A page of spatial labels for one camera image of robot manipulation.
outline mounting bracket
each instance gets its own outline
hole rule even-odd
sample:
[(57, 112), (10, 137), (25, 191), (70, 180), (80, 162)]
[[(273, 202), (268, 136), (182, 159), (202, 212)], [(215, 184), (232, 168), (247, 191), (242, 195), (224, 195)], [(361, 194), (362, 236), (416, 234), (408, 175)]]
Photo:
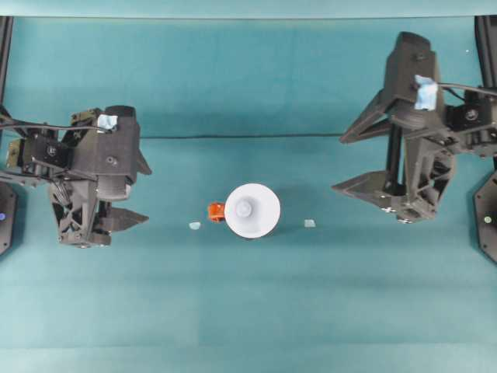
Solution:
[[(474, 34), (480, 59), (483, 86), (497, 89), (497, 16), (474, 18)], [(480, 249), (497, 262), (497, 157), (495, 172), (474, 198)]]

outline orange object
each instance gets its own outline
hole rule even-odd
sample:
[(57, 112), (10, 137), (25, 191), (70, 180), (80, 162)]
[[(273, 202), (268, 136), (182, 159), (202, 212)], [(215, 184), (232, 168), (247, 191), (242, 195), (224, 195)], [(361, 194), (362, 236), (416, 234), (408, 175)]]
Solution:
[(213, 202), (207, 210), (209, 211), (209, 219), (214, 223), (224, 221), (224, 204), (221, 202)]

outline screw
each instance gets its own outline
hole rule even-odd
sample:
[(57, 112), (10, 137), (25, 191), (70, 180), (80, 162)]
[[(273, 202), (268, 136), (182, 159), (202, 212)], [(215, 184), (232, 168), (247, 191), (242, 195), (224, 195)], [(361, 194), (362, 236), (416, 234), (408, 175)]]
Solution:
[(476, 109), (469, 109), (466, 114), (464, 115), (464, 117), (467, 119), (467, 120), (477, 120), (478, 119), (478, 111)]
[(106, 162), (109, 163), (112, 166), (116, 166), (117, 165), (117, 159), (115, 159), (112, 156), (107, 157)]
[(47, 146), (47, 154), (50, 157), (54, 157), (55, 155), (57, 155), (57, 148), (55, 148), (53, 145), (48, 145)]
[(397, 212), (394, 208), (392, 207), (384, 207), (381, 209), (382, 211), (385, 211), (387, 214), (391, 214), (392, 212)]

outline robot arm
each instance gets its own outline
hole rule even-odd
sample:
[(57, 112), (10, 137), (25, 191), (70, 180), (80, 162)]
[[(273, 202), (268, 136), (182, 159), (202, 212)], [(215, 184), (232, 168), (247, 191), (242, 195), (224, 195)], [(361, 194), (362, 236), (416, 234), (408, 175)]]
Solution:
[(113, 206), (129, 197), (138, 173), (151, 174), (139, 149), (140, 126), (133, 107), (77, 113), (70, 127), (14, 120), (2, 108), (0, 122), (0, 129), (21, 136), (9, 145), (9, 171), (1, 171), (0, 180), (32, 187), (49, 184), (59, 242), (106, 246), (112, 232), (148, 220)]
[[(431, 110), (418, 110), (417, 75), (440, 81), (436, 55), (427, 39), (400, 33), (388, 58), (384, 88), (340, 138), (349, 144), (388, 134), (387, 165), (332, 187), (396, 214), (401, 223), (435, 218), (454, 177), (456, 154), (497, 154), (496, 91), (437, 83), (436, 104)], [(460, 106), (443, 101), (443, 89), (454, 93), (453, 88), (465, 90)]]

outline black cable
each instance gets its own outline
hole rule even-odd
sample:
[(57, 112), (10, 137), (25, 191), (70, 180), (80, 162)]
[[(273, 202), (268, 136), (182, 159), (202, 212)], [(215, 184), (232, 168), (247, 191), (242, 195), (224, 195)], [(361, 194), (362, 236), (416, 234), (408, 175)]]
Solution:
[(32, 129), (53, 130), (53, 131), (98, 130), (98, 131), (104, 131), (106, 133), (110, 132), (110, 130), (106, 130), (95, 126), (80, 126), (80, 127), (54, 126), (52, 124), (31, 123), (7, 117), (0, 117), (0, 130), (15, 130), (20, 128), (32, 128)]
[(195, 134), (187, 136), (142, 136), (142, 140), (196, 140), (218, 138), (339, 138), (343, 134)]
[(438, 83), (438, 86), (447, 90), (455, 88), (455, 89), (463, 89), (464, 91), (477, 92), (487, 96), (497, 96), (497, 91), (492, 91), (491, 89), (472, 87), (470, 85), (455, 84), (455, 83)]
[(448, 93), (450, 93), (452, 96), (457, 97), (458, 99), (462, 99), (463, 101), (465, 101), (465, 102), (466, 102), (466, 99), (465, 99), (463, 96), (459, 95), (459, 94), (458, 94), (456, 91), (454, 91), (452, 88), (445, 88), (445, 90), (446, 90), (446, 91), (448, 91)]

